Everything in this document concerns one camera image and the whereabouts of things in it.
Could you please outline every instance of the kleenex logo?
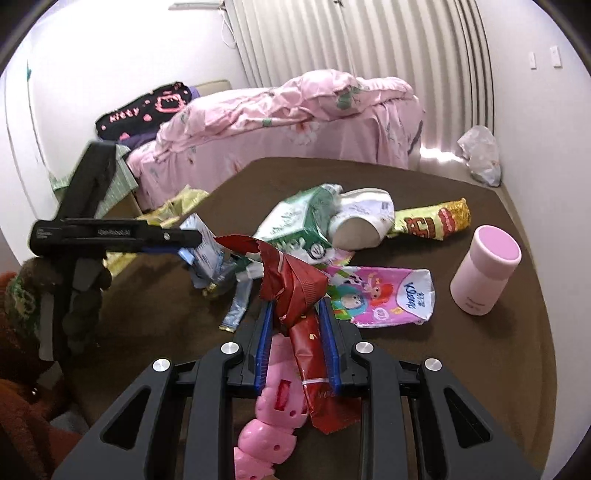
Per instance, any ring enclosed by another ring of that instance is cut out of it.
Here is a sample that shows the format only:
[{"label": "kleenex logo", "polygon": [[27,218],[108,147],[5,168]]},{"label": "kleenex logo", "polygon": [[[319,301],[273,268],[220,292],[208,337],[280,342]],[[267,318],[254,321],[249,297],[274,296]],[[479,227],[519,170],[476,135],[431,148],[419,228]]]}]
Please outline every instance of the kleenex logo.
[{"label": "kleenex logo", "polygon": [[404,288],[407,292],[407,307],[409,309],[415,310],[417,308],[417,303],[420,307],[425,306],[425,294],[418,292],[416,288],[414,288],[413,282],[405,284]]},{"label": "kleenex logo", "polygon": [[404,288],[406,288],[406,291],[407,291],[407,300],[408,300],[407,307],[409,309],[413,309],[413,310],[416,309],[417,305],[415,302],[415,300],[416,300],[415,296],[417,294],[417,290],[414,288],[413,282],[407,283],[404,286]]}]

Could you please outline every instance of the brown table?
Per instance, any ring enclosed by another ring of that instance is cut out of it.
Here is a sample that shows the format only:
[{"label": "brown table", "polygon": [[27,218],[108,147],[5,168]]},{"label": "brown table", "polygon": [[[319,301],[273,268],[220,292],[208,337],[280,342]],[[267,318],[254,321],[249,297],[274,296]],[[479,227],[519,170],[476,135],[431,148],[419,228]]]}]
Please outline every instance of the brown table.
[{"label": "brown table", "polygon": [[[443,242],[399,237],[355,255],[353,265],[430,269],[437,299],[433,317],[422,326],[363,330],[362,334],[399,359],[441,359],[542,470],[556,399],[550,325],[531,258],[493,191],[391,167],[266,158],[220,186],[196,211],[217,235],[252,235],[277,202],[325,182],[339,183],[345,191],[369,186],[385,189],[396,209],[467,199],[473,219],[468,231]],[[486,223],[513,235],[522,246],[523,259],[495,308],[485,317],[472,317],[454,304],[449,284],[468,250],[473,229]],[[190,361],[228,341],[230,334],[217,327],[230,301],[231,294],[213,303],[204,301],[175,256],[138,258],[105,294],[100,347],[64,366],[88,420],[95,421],[155,358]],[[253,303],[243,321],[258,313],[258,305]],[[254,409],[251,401],[235,404],[239,432]],[[297,435],[294,454],[277,470],[281,480],[357,478],[358,427],[324,436],[308,424]]]}]

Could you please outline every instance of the bed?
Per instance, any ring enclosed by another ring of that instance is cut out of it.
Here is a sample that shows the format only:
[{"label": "bed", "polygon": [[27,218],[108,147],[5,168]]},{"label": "bed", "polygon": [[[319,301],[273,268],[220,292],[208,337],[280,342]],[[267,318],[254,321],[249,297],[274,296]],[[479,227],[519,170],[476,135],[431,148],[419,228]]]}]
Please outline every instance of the bed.
[{"label": "bed", "polygon": [[197,88],[201,97],[128,158],[142,210],[160,207],[187,185],[212,192],[264,157],[414,169],[424,112],[401,79],[317,70],[273,89],[232,90],[225,80]]}]

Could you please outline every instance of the white plastic bag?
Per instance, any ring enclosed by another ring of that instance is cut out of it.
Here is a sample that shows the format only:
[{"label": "white plastic bag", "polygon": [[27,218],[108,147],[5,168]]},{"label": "white plastic bag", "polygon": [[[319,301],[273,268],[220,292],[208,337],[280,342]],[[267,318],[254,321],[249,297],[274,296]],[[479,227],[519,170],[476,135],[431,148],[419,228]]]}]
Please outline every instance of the white plastic bag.
[{"label": "white plastic bag", "polygon": [[470,173],[479,182],[489,187],[498,187],[501,184],[501,162],[499,149],[487,127],[477,125],[466,132],[457,141],[468,159]]}]

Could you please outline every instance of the vertical blind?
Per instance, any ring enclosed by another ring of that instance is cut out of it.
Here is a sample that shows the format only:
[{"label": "vertical blind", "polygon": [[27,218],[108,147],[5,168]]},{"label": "vertical blind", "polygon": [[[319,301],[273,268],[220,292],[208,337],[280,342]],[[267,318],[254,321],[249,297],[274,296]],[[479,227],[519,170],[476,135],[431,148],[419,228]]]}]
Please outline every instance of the vertical blind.
[{"label": "vertical blind", "polygon": [[396,76],[426,110],[425,147],[453,151],[473,125],[493,129],[475,0],[226,0],[226,8],[253,87],[325,68]]}]

